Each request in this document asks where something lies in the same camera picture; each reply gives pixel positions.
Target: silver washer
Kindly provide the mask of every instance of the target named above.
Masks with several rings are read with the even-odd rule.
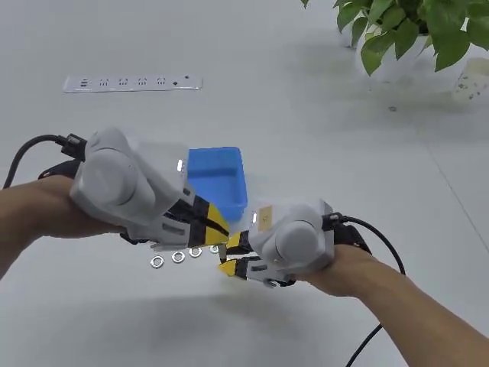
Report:
[[[165,260],[164,258],[162,258],[161,256],[154,256],[151,260],[150,260],[150,265],[152,268],[155,268],[155,269],[159,269],[163,266],[163,264],[165,263]]]
[[[189,248],[189,255],[193,258],[198,258],[202,254],[200,247]]]
[[[173,260],[173,262],[175,264],[180,264],[183,262],[183,260],[185,260],[185,254],[181,251],[175,251],[172,255],[171,255],[171,259]]]
[[[218,254],[219,253],[219,246],[213,245],[213,246],[209,247],[209,251],[211,252],[211,254]]]

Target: black cable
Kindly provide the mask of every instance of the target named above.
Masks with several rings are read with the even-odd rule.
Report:
[[[364,350],[365,346],[367,346],[368,342],[371,341],[371,339],[377,335],[379,331],[382,330],[382,325],[378,324],[375,329],[373,329],[370,334],[367,335],[365,340],[361,342],[360,346],[355,350],[355,353],[351,356],[350,360],[346,364],[346,367],[351,367],[353,365],[353,362],[357,359],[358,355],[361,353],[362,350]]]
[[[362,227],[365,227],[366,229],[368,229],[371,232],[373,232],[379,239],[382,240],[382,242],[389,249],[390,253],[392,254],[392,256],[394,257],[394,259],[396,260],[397,266],[399,267],[399,272],[402,275],[406,275],[406,269],[404,268],[404,264],[403,264],[402,260],[400,259],[399,254],[397,253],[397,251],[394,248],[394,246],[392,246],[392,243],[390,243],[390,241],[386,238],[385,235],[382,234],[381,231],[379,231],[377,228],[375,228],[370,223],[367,223],[364,220],[361,220],[361,219],[358,219],[358,218],[354,218],[353,216],[343,216],[342,222],[352,222],[352,223],[358,224],[358,225],[360,225]]]
[[[66,138],[59,135],[40,135],[36,138],[32,138],[30,141],[21,146],[18,150],[17,154],[12,161],[10,168],[8,169],[7,179],[3,184],[3,188],[7,189],[12,185],[12,181],[14,180],[15,173],[17,172],[17,168],[19,163],[21,163],[21,159],[24,157],[24,154],[34,147],[36,144],[42,143],[43,141],[54,141],[58,145],[65,145]]]
[[[364,220],[361,220],[361,219],[358,219],[358,218],[354,218],[352,216],[342,216],[341,217],[341,222],[342,223],[346,223],[346,222],[352,222],[352,223],[355,223],[355,224],[358,224],[362,227],[365,227],[366,229],[368,229],[369,231],[373,232],[379,239],[382,240],[382,242],[387,246],[387,248],[389,249],[390,253],[392,254],[392,256],[394,257],[394,259],[396,260],[396,263],[397,263],[397,266],[399,267],[399,272],[402,274],[402,275],[406,275],[406,269],[404,268],[404,264],[403,264],[403,261],[400,259],[400,256],[399,254],[397,253],[396,249],[394,248],[394,246],[392,246],[392,243],[390,243],[390,241],[387,239],[387,237],[385,235],[382,234],[381,231],[379,231],[377,228],[375,228],[373,225],[371,225],[370,223],[367,223],[365,222]],[[374,336],[377,335],[377,333],[379,331],[382,330],[382,324],[378,324],[375,329],[373,329],[370,334],[367,335],[367,337],[364,339],[363,342],[361,342],[360,346],[357,348],[357,350],[355,350],[355,352],[353,353],[353,355],[351,356],[350,360],[348,361],[348,363],[346,364],[346,367],[351,367],[353,365],[353,362],[357,359],[357,357],[360,355],[361,351],[364,350],[365,346],[367,346],[367,344],[372,340],[372,338]]]

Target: blue plastic box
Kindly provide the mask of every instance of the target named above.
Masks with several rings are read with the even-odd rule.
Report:
[[[188,180],[198,195],[214,203],[229,222],[248,205],[243,161],[238,148],[190,149]]]

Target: human arm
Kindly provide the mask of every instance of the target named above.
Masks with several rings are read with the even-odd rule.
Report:
[[[70,199],[72,182],[52,176],[0,191],[0,279],[42,236],[79,238],[118,231],[75,206]]]
[[[488,338],[362,250],[337,245],[330,267],[302,279],[327,294],[358,298],[410,367],[489,365]]]

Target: electrical outlet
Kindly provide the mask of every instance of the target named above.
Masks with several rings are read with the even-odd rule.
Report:
[[[202,78],[183,75],[139,76],[68,76],[65,93],[140,92],[164,90],[197,90],[202,88]]]

